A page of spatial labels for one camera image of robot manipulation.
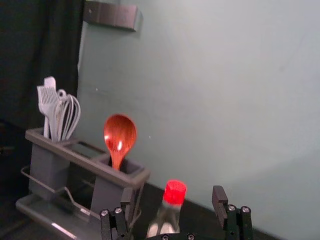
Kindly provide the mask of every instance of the bottle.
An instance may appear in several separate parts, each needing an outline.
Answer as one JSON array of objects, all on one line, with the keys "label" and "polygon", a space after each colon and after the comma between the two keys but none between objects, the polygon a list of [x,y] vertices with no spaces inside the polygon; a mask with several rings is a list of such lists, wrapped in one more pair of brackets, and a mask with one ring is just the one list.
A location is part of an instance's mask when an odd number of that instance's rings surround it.
[{"label": "bottle", "polygon": [[179,217],[184,203],[187,186],[179,180],[169,180],[164,189],[162,204],[156,217],[151,221],[147,238],[160,234],[175,234],[180,232]]}]

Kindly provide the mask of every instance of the dark fabric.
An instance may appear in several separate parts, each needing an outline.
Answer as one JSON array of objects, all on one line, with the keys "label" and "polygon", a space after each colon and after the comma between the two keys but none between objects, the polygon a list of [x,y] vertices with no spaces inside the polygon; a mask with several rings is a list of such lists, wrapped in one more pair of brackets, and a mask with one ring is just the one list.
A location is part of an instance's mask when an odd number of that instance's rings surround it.
[{"label": "dark fabric", "polygon": [[0,120],[40,127],[37,85],[76,95],[83,0],[0,0]]}]

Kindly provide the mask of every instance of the light green wall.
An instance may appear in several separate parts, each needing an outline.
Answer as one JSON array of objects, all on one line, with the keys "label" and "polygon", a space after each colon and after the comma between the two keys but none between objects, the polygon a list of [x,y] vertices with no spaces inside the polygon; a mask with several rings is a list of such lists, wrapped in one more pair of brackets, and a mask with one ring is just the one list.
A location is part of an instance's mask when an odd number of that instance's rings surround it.
[{"label": "light green wall", "polygon": [[88,26],[78,134],[105,148],[113,113],[136,122],[129,157],[212,208],[213,185],[290,240],[320,236],[320,1],[123,0],[139,32]]}]

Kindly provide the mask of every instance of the gray utensil holder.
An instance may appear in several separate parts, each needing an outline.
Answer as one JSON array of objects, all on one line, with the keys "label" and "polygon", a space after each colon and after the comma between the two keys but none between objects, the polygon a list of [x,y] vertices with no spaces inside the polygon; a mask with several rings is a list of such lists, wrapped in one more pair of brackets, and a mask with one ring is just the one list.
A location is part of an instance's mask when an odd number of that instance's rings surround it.
[{"label": "gray utensil holder", "polygon": [[69,165],[72,162],[96,175],[91,212],[98,215],[102,209],[113,210],[119,207],[123,190],[132,188],[126,219],[130,223],[137,216],[143,186],[150,176],[149,170],[129,159],[123,160],[120,171],[115,170],[111,167],[110,155],[104,150],[78,139],[54,143],[43,137],[42,132],[42,128],[36,128],[25,133],[25,138],[33,143],[29,182],[32,193],[46,201],[52,200],[55,197],[53,190],[66,186]]}]

